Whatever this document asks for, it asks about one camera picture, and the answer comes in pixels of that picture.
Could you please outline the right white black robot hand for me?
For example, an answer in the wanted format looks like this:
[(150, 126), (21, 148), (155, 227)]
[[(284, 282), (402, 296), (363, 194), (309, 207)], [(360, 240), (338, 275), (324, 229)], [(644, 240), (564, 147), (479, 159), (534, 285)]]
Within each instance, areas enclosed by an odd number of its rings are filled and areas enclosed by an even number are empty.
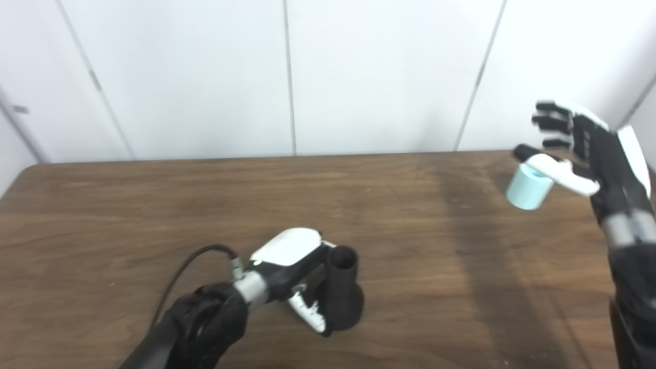
[(543, 150), (520, 144), (514, 157), (561, 186), (590, 198), (597, 221), (614, 213), (654, 214), (646, 159), (632, 128), (611, 130), (583, 107), (535, 104), (532, 124), (556, 136)]

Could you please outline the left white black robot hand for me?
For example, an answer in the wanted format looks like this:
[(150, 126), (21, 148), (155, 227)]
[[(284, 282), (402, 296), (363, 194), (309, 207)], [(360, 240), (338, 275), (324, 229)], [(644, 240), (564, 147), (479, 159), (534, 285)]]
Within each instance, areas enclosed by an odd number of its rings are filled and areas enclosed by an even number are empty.
[(255, 277), (262, 292), (250, 302), (254, 310), (272, 301), (286, 301), (313, 330), (328, 337), (331, 329), (318, 299), (305, 303), (307, 285), (302, 280), (326, 263), (337, 245), (323, 240), (322, 234), (310, 228), (291, 228), (277, 234), (249, 258), (245, 277)]

